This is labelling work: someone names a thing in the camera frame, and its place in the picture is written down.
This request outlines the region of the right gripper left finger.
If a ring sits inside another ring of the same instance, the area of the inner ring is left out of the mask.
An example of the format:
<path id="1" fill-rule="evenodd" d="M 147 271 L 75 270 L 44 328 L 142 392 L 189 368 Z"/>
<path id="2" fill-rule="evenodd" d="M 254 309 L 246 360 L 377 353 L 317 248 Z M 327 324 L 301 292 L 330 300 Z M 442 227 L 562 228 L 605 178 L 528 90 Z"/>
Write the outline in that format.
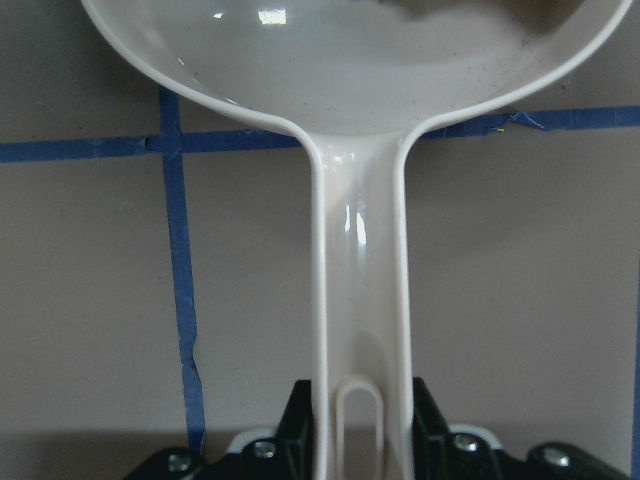
<path id="1" fill-rule="evenodd" d="M 241 478 L 310 480 L 314 466 L 311 381 L 295 382 L 273 434 L 248 443 L 241 453 Z"/>

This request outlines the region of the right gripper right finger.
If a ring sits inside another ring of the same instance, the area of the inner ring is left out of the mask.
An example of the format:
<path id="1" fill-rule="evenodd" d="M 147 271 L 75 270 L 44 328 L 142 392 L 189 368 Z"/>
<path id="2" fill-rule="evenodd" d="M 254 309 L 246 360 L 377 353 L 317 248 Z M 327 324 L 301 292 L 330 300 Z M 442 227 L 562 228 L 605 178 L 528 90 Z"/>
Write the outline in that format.
<path id="1" fill-rule="evenodd" d="M 416 479 L 503 479 L 489 442 L 471 432 L 453 432 L 425 382 L 413 378 L 412 443 Z"/>

